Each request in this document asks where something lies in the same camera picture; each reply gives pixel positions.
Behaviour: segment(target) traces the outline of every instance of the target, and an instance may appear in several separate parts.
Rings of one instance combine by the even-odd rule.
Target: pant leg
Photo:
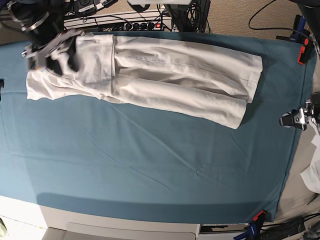
[[[262,60],[207,44],[115,37],[115,98],[206,118],[236,129],[251,102]]]

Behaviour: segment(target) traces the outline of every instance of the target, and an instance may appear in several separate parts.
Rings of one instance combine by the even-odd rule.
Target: teal cloth
[[[279,117],[309,96],[315,56],[302,66],[300,45],[247,37],[115,34],[261,56],[262,76],[240,127],[81,95],[27,100],[26,42],[0,46],[0,195],[130,220],[245,223],[264,209],[272,221],[300,135]]]

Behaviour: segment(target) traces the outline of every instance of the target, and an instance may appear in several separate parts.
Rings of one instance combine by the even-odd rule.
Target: folded white pants
[[[76,39],[80,69],[55,56],[50,69],[27,74],[27,98],[69,95],[182,113],[236,129],[253,101],[260,56],[223,47],[149,37],[85,35]]]

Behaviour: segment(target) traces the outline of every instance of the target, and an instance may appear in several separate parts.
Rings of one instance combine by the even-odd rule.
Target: black cable
[[[157,16],[155,19],[153,19],[153,20],[151,20],[151,21],[149,21],[149,22],[155,22],[158,18],[161,18],[162,17],[162,15],[166,12],[167,10],[166,9],[164,9],[161,13],[160,13],[160,15],[159,16]]]
[[[188,9],[185,12],[185,20],[187,22],[189,22],[189,25],[193,28],[192,31],[193,32],[197,32],[197,30],[195,30],[194,28],[196,27],[196,20],[195,20],[195,14],[196,12],[196,8],[194,7],[194,5],[192,4],[190,7],[188,7]]]
[[[64,10],[64,14],[66,15],[67,13],[70,12],[70,9],[75,5],[75,0],[70,0],[70,3],[68,4],[68,6],[65,8]]]
[[[207,23],[208,25],[208,30],[209,30],[209,33],[211,33],[211,29],[210,29],[210,25],[209,25],[209,21],[208,21],[208,16],[205,15],[205,13],[201,10],[201,5],[199,5],[198,3],[193,3],[193,5],[195,5],[195,10],[196,10],[196,15],[197,15],[197,18],[196,18],[196,22],[197,23],[201,23],[201,25],[198,27],[198,30],[200,30],[201,32],[204,32],[206,29],[205,29],[205,26],[204,26],[204,22]]]
[[[142,16],[142,15],[140,14],[140,12],[137,12],[137,13],[140,15],[141,18],[143,18],[143,20],[147,21],[147,19],[145,19],[145,17]]]
[[[278,232],[278,231],[276,231],[276,230],[272,230],[272,229],[271,229],[271,230],[269,230],[269,229],[263,229],[263,228],[261,228],[261,230],[262,230],[262,231],[266,231],[266,232]]]
[[[166,29],[168,29],[170,32],[172,32],[172,29],[170,29],[167,25],[165,25],[164,23],[163,23],[163,26],[166,28]]]
[[[158,4],[156,5],[156,9],[160,13],[161,28],[163,28],[164,27],[164,17],[162,16],[162,13],[160,11],[160,8],[159,8]]]
[[[96,26],[98,27],[98,32],[99,32],[99,24],[98,24],[98,22],[97,22],[97,19],[96,19],[96,18],[94,18],[94,22],[95,22]]]
[[[317,216],[320,216],[320,213],[313,213],[313,214],[309,214],[309,215],[306,215],[304,216],[304,221],[309,221],[310,219],[313,219]],[[294,218],[293,220],[289,220],[288,222],[282,222],[282,223],[275,223],[275,224],[268,224],[268,225],[263,225],[263,227],[275,227],[275,226],[285,226],[285,225],[288,225],[287,228],[290,228],[291,225],[294,223],[294,222],[298,222],[300,221],[301,218]]]
[[[267,3],[266,5],[264,5],[262,8],[260,8],[260,9],[250,18],[250,20],[249,20],[249,22],[248,22],[248,27],[249,27],[250,29],[252,29],[252,30],[287,30],[287,31],[291,31],[291,32],[298,33],[298,34],[300,34],[300,35],[302,35],[302,36],[304,36],[304,37],[306,37],[307,39],[309,39],[309,40],[312,41],[312,39],[311,39],[309,36],[305,35],[303,32],[297,31],[297,30],[295,30],[295,29],[293,29],[293,28],[288,28],[288,27],[251,27],[251,21],[254,19],[254,17],[255,17],[258,13],[260,13],[263,9],[265,9],[266,7],[268,7],[270,4],[274,3],[275,1],[277,1],[277,0],[272,0],[272,1],[270,1],[269,3]]]
[[[75,16],[76,16],[76,18],[84,19],[84,20],[88,20],[88,19],[100,19],[100,18],[111,17],[111,18],[120,19],[120,20],[122,20],[122,21],[125,21],[125,22],[128,23],[128,24],[132,24],[132,23],[129,22],[127,19],[122,18],[122,17],[119,17],[119,16],[114,16],[114,15],[108,15],[108,16],[93,16],[93,17],[91,17],[91,16],[78,16],[78,17],[77,17],[77,15],[75,15]]]

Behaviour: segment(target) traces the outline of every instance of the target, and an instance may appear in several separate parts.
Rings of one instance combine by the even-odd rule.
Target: blue object
[[[241,239],[245,239],[247,236],[253,238],[255,235],[257,235],[257,225],[252,223],[249,225],[247,231],[245,231],[244,233],[241,233],[238,236],[235,236],[233,239],[241,240]]]
[[[279,117],[310,94],[316,58],[300,45],[248,37],[117,32],[262,56],[237,130],[188,115],[86,96],[27,100],[26,42],[0,46],[0,195],[105,217],[171,223],[274,219],[300,131]]]
[[[306,19],[305,19],[305,16],[301,16],[301,18],[300,18],[300,21],[299,21],[299,24],[298,24],[298,27],[297,27],[297,31],[296,32],[294,32],[293,34],[291,34],[291,36],[290,36],[290,40],[292,41],[292,42],[298,42],[298,40],[299,40],[299,36],[300,36],[300,33],[303,33],[303,31],[304,31],[304,29],[305,29],[305,25],[306,25]]]

